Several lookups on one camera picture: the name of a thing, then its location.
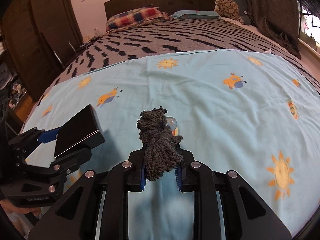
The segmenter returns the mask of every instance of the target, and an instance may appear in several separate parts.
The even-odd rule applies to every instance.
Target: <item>knitted gray object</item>
[[[164,114],[167,110],[159,107],[152,111],[143,111],[138,120],[140,140],[147,144],[144,162],[147,170],[147,179],[155,181],[165,171],[171,171],[182,160],[177,152],[176,145],[181,142],[182,136],[174,136]]]

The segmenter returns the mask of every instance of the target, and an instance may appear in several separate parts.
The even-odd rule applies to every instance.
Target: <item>blue sheet with sun print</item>
[[[88,104],[106,143],[81,172],[127,160],[142,146],[140,112],[162,106],[183,149],[212,170],[238,171],[293,236],[319,205],[320,97],[281,57],[214,50],[121,62],[54,86],[24,130],[61,126]],[[53,151],[54,143],[41,145],[28,161],[48,166]],[[178,191],[174,171],[129,193],[130,239],[191,239],[192,224],[193,194]]]

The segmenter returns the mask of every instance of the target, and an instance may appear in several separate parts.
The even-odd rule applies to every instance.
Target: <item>silver bolt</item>
[[[192,162],[192,163],[191,163],[191,166],[192,166],[193,168],[200,168],[201,163],[200,163],[200,162]]]
[[[56,187],[54,185],[52,185],[52,186],[50,186],[48,188],[48,190],[49,190],[50,193],[52,193],[52,192],[54,192],[56,190]]]
[[[59,164],[54,165],[54,166],[53,166],[53,169],[54,169],[55,171],[57,171],[58,169],[60,169],[60,165],[59,165]]]
[[[230,178],[236,178],[238,176],[238,173],[236,173],[235,171],[229,171],[228,176]]]
[[[131,165],[132,165],[132,163],[129,162],[129,161],[125,161],[125,162],[122,163],[122,167],[124,167],[124,168],[130,168]]]
[[[86,171],[84,174],[87,178],[92,178],[94,176],[94,171]]]

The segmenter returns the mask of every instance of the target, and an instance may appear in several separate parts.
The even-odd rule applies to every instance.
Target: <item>glass ball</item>
[[[167,125],[170,126],[171,131],[174,131],[177,128],[178,123],[177,123],[177,120],[174,119],[172,116],[168,116],[167,117]]]

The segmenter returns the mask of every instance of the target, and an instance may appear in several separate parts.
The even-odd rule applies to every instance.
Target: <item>dark brown curtain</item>
[[[297,0],[244,0],[253,25],[268,38],[301,59],[298,50]]]

